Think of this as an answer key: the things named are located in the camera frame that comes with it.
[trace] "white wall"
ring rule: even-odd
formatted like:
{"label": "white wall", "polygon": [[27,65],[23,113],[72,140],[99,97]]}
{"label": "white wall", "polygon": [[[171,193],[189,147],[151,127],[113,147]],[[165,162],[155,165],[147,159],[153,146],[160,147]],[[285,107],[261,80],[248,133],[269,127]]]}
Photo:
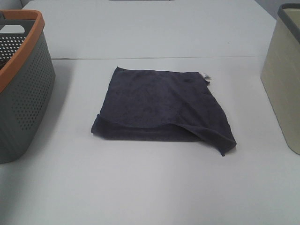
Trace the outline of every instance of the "white wall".
{"label": "white wall", "polygon": [[[25,6],[28,2],[32,0],[20,0]],[[277,11],[281,4],[294,2],[300,3],[300,0],[255,0],[258,4],[260,4],[268,13],[270,13],[274,18],[277,18]]]}
{"label": "white wall", "polygon": [[20,0],[0,0],[0,9],[20,9],[22,4]]}

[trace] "dark gray towel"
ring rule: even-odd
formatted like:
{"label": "dark gray towel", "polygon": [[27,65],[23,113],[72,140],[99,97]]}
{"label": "dark gray towel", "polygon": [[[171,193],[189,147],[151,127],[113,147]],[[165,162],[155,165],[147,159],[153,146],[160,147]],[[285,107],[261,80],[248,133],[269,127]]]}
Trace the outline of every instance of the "dark gray towel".
{"label": "dark gray towel", "polygon": [[117,67],[92,133],[112,140],[205,141],[235,147],[226,115],[198,72]]}

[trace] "table surface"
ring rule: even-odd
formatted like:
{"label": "table surface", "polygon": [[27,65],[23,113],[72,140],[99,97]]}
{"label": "table surface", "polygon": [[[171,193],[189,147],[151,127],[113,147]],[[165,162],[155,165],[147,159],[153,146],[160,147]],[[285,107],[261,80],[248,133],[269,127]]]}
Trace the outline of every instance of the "table surface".
{"label": "table surface", "polygon": [[[32,145],[0,165],[0,224],[299,224],[300,157],[263,88],[263,60],[53,60],[57,78]],[[94,136],[117,66],[211,75],[237,147],[221,157],[202,142]]]}
{"label": "table surface", "polygon": [[53,58],[265,56],[275,20],[254,0],[31,1]]}
{"label": "table surface", "polygon": [[[26,8],[43,12],[52,58],[87,59],[53,60],[52,97],[31,146],[0,165],[0,224],[300,223],[300,157],[286,145],[260,80],[275,21],[254,1]],[[237,147],[221,157],[202,142],[91,134],[117,66],[210,75]]]}

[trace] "basket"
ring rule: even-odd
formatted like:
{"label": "basket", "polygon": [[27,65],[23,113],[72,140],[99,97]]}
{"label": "basket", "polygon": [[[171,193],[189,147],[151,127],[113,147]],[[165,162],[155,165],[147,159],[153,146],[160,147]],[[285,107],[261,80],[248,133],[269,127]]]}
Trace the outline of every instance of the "basket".
{"label": "basket", "polygon": [[261,79],[288,146],[300,154],[300,4],[283,4]]}
{"label": "basket", "polygon": [[50,99],[55,72],[44,24],[38,11],[0,11],[0,26],[21,25],[25,31],[0,34],[0,163],[26,152]]}

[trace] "perforated basket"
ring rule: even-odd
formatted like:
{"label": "perforated basket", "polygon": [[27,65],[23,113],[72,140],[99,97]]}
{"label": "perforated basket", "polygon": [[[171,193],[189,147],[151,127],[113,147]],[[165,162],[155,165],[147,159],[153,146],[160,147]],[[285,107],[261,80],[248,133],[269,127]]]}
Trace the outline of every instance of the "perforated basket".
{"label": "perforated basket", "polygon": [[2,10],[0,26],[21,25],[24,33],[0,33],[0,163],[19,158],[44,116],[55,73],[34,10]]}

